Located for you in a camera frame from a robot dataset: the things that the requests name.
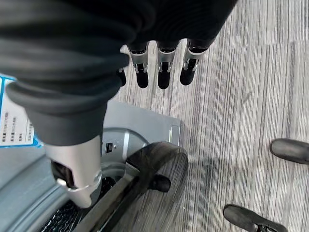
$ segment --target black fingertip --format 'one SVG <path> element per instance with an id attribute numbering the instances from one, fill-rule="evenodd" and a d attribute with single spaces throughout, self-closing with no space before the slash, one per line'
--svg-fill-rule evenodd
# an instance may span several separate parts
<path id="1" fill-rule="evenodd" d="M 117 74 L 117 76 L 121 80 L 121 86 L 125 86 L 125 84 L 126 84 L 126 74 L 125 74 L 125 71 L 122 69 L 121 72 L 117 71 L 116 74 Z"/>
<path id="2" fill-rule="evenodd" d="M 158 86 L 160 89 L 166 89 L 169 87 L 170 73 L 167 71 L 159 72 L 158 74 Z"/>
<path id="3" fill-rule="evenodd" d="M 141 88 L 146 88 L 148 86 L 148 73 L 140 71 L 136 74 L 137 84 Z"/>
<path id="4" fill-rule="evenodd" d="M 180 74 L 180 82 L 184 86 L 188 86 L 193 81 L 194 73 L 195 73 L 195 71 L 182 69 L 182 72 Z"/>

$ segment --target black leather shoe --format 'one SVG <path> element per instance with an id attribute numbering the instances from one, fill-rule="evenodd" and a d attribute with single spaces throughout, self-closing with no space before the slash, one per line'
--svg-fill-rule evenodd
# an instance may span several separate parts
<path id="1" fill-rule="evenodd" d="M 227 204 L 223 215 L 226 220 L 248 232 L 288 232 L 284 226 L 234 204 Z"/>
<path id="2" fill-rule="evenodd" d="M 275 139 L 270 152 L 284 160 L 309 165 L 309 144 L 292 139 Z"/>

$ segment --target robotic arm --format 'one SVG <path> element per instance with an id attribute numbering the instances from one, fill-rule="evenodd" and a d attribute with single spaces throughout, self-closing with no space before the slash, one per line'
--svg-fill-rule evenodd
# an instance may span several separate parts
<path id="1" fill-rule="evenodd" d="M 169 86 L 178 41 L 188 38 L 180 81 L 192 82 L 237 0 L 1 0 L 0 70 L 44 142 L 53 175 L 79 207 L 98 199 L 107 102 L 126 78 L 127 44 L 140 87 L 147 46 L 158 46 L 158 85 Z"/>

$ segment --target striped carpet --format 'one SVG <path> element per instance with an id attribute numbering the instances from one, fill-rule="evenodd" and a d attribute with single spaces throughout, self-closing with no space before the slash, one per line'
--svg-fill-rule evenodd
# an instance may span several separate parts
<path id="1" fill-rule="evenodd" d="M 309 0 L 240 0 L 187 87 L 179 82 L 184 48 L 168 89 L 157 86 L 151 42 L 149 86 L 137 86 L 130 65 L 115 97 L 183 122 L 190 163 L 175 231 L 242 231 L 222 214 L 234 203 L 308 232 L 309 167 L 268 146 L 279 137 L 309 142 Z"/>

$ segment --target blue and white label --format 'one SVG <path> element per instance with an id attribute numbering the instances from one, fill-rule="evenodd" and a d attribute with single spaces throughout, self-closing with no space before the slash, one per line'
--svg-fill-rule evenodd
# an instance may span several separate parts
<path id="1" fill-rule="evenodd" d="M 5 87 L 13 81 L 13 77 L 0 74 L 0 148 L 40 146 L 24 108 L 5 93 Z"/>

